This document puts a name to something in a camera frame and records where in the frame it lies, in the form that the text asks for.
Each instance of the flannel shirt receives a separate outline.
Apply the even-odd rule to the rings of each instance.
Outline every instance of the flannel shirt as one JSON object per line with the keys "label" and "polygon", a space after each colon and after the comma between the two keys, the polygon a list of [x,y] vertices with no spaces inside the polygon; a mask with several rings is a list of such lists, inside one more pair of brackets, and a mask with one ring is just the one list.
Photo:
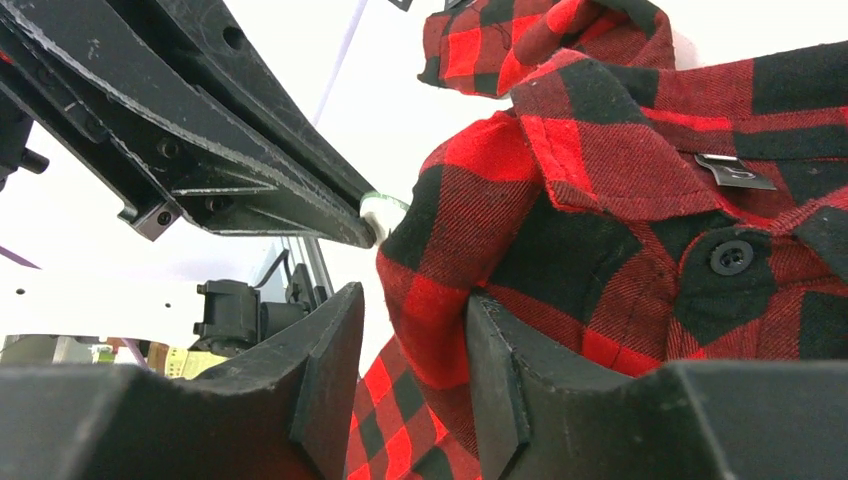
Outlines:
{"label": "flannel shirt", "polygon": [[[645,0],[477,0],[431,16],[424,50],[421,81],[513,108],[432,153],[380,248],[396,335],[359,385],[348,478],[479,478],[475,287],[632,376],[846,357],[848,43],[675,71]],[[776,190],[719,187],[699,153]],[[715,263],[740,242],[742,267]]]}

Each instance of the white rubber tip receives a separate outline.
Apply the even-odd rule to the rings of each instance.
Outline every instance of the white rubber tip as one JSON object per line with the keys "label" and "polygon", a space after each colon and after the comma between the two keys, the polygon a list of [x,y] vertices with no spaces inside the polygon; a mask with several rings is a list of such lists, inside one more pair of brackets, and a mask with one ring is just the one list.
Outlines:
{"label": "white rubber tip", "polygon": [[375,246],[380,246],[400,225],[409,205],[400,200],[378,192],[363,195],[359,204],[359,216],[374,230],[377,236]]}

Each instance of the white surface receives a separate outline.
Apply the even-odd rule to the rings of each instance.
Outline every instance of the white surface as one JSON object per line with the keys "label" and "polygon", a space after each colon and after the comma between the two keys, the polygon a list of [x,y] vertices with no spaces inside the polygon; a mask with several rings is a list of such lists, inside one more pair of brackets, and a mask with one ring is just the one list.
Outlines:
{"label": "white surface", "polygon": [[37,270],[4,258],[0,268],[0,329],[7,335],[142,338],[185,348],[203,319],[195,282]]}
{"label": "white surface", "polygon": [[[303,112],[316,111],[357,3],[227,3]],[[671,17],[681,68],[848,39],[845,0],[655,3]],[[424,66],[424,19],[443,5],[441,0],[415,0],[412,10],[404,13],[386,0],[370,0],[318,123],[319,131],[378,190],[406,202],[423,159],[434,147],[509,105],[439,90],[416,79]],[[115,218],[120,202],[55,141],[38,130],[30,147],[48,156],[52,165],[40,177],[22,172],[10,178],[0,194],[0,245],[42,268],[197,282],[220,277],[251,280],[267,256],[268,240],[216,238],[184,222],[151,244]],[[392,333],[374,269],[375,251],[322,245],[337,288],[350,281],[365,285],[364,371]],[[0,277],[6,275],[0,270]],[[184,320],[179,328],[164,318],[162,324],[179,335],[190,333],[190,327],[186,331],[182,325],[195,320]]]}

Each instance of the purple strip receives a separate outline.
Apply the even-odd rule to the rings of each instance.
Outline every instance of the purple strip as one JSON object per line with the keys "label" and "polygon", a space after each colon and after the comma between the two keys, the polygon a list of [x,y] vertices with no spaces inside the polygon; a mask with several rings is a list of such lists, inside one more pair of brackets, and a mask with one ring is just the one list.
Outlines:
{"label": "purple strip", "polygon": [[0,247],[0,256],[6,257],[9,260],[17,263],[18,265],[22,265],[24,267],[38,268],[34,263],[30,262],[29,260],[27,260],[27,259],[25,259],[25,258],[23,258],[19,255],[16,255],[16,254],[6,250],[3,247]]}

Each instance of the shirt button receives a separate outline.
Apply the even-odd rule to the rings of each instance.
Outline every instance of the shirt button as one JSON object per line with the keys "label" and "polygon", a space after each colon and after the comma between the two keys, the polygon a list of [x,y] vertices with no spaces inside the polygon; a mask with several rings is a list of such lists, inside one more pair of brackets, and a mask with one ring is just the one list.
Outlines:
{"label": "shirt button", "polygon": [[754,248],[744,240],[730,240],[713,250],[710,267],[726,277],[744,272],[754,260]]}

